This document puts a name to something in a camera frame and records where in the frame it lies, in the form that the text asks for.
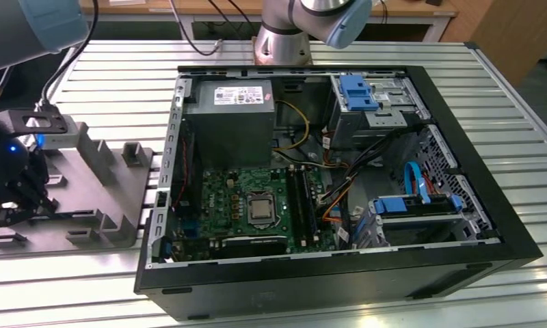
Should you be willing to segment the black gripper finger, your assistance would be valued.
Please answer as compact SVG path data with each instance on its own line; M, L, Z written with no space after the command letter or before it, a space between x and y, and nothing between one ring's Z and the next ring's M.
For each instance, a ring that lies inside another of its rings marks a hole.
M2 203L15 203L16 208L34 210L38 214L54 214L56 205L48 198L47 183L50 182L46 160L31 160L20 174L4 188Z
M11 227L34 216L34 210L24 208L6 208L0 205L0 228Z

